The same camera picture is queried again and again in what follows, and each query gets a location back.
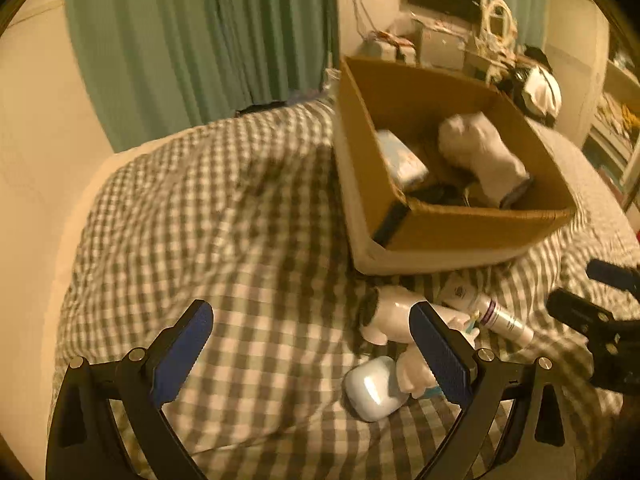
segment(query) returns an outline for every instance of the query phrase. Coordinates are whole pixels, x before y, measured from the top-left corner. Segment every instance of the white cloth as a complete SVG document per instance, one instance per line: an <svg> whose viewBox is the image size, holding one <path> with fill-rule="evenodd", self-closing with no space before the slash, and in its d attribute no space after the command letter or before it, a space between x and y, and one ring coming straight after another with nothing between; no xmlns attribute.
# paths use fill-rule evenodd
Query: white cloth
<svg viewBox="0 0 640 480"><path fill-rule="evenodd" d="M440 125L438 149L449 164L471 171L495 207L530 179L524 164L504 145L492 122L480 112L456 115Z"/></svg>
<svg viewBox="0 0 640 480"><path fill-rule="evenodd" d="M562 94L556 78L541 66L529 71L522 98L529 111L541 117L548 114L557 118L562 106Z"/></svg>

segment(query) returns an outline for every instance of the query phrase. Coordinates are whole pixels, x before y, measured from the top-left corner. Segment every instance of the blue gripper pad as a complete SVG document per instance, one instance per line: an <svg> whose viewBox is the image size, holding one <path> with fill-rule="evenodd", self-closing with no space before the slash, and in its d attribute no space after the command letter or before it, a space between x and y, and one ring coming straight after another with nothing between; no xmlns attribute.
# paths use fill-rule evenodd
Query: blue gripper pad
<svg viewBox="0 0 640 480"><path fill-rule="evenodd" d="M151 402L156 408L178 396L212 329L213 309L209 303L195 300L149 347L146 374L152 378Z"/></svg>
<svg viewBox="0 0 640 480"><path fill-rule="evenodd" d="M586 273L591 280L606 283L618 290L628 290L640 301L640 275L635 270L594 259L587 264Z"/></svg>
<svg viewBox="0 0 640 480"><path fill-rule="evenodd" d="M460 332L444 323L428 301L412 306L409 330L447 400L466 408L473 397L471 384L477 374L471 345Z"/></svg>

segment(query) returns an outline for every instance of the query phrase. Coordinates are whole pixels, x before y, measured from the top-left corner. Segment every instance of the cardboard box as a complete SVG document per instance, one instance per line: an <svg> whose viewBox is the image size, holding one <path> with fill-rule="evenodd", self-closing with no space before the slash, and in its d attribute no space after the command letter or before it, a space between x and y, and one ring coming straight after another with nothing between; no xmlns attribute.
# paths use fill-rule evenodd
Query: cardboard box
<svg viewBox="0 0 640 480"><path fill-rule="evenodd" d="M573 217L575 202L555 162L522 113L495 89L463 75L375 59L344 58L341 69L335 152L360 272L418 274L502 262ZM376 130L398 136L427 165L430 178L464 186L471 175L440 155L438 126L478 111L533 175L532 187L511 210L406 198L388 174Z"/></svg>

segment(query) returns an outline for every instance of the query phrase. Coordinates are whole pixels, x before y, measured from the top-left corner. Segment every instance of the checkered bedsheet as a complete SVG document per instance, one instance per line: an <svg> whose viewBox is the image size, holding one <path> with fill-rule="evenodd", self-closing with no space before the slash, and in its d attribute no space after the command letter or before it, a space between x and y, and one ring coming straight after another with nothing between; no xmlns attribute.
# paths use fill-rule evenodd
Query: checkered bedsheet
<svg viewBox="0 0 640 480"><path fill-rule="evenodd" d="M194 298L214 309L212 337L164 412L209 478L412 479L452 426L442 397L410 400L376 423L354 418L342 392L350 368L401 348L372 348L356 324L372 285L401 283L431 299L446 275L365 278L350 262L332 153L328 102L218 121L119 169L95 200L62 306L54 391L75 355L91 363L148 346ZM501 358L551 357L567 378L578 477L604 451L622 397L586 382L585 339L552 320L545 297L565 286L612 310L638 314L630 296L590 282L599 257L640 262L609 191L560 135L539 128L573 189L571 224L526 255L464 274L527 319L526 351L481 332ZM142 453L114 410L139 471ZM473 473L490 462L506 421L501 406Z"/></svg>

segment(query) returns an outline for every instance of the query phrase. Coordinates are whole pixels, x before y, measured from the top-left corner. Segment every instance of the white cloth glove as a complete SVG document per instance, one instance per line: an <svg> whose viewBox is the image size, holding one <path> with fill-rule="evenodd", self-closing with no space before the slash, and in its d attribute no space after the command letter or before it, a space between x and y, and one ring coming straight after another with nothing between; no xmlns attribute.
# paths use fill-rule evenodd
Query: white cloth glove
<svg viewBox="0 0 640 480"><path fill-rule="evenodd" d="M479 112L455 115L442 122L438 148L447 162L471 171L494 207L517 200L531 177L521 160L504 145L500 133Z"/></svg>

